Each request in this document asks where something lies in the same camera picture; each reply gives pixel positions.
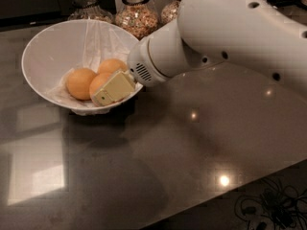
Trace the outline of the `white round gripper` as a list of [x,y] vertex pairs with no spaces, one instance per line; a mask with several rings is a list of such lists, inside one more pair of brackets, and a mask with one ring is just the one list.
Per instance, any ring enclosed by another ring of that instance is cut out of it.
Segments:
[[[149,44],[150,38],[148,36],[137,42],[130,50],[127,65],[137,82],[144,86],[152,87],[165,82],[168,78],[161,74],[154,66],[150,56]],[[110,74],[111,76],[103,86],[103,89],[110,97],[111,104],[114,104],[121,102],[133,93],[136,83],[122,70]]]

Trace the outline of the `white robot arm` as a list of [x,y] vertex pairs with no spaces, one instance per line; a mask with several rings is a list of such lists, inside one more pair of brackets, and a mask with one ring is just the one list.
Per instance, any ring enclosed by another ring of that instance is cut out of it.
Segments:
[[134,79],[150,87],[201,68],[235,64],[307,97],[307,26],[266,0],[181,0],[177,18],[130,50]]

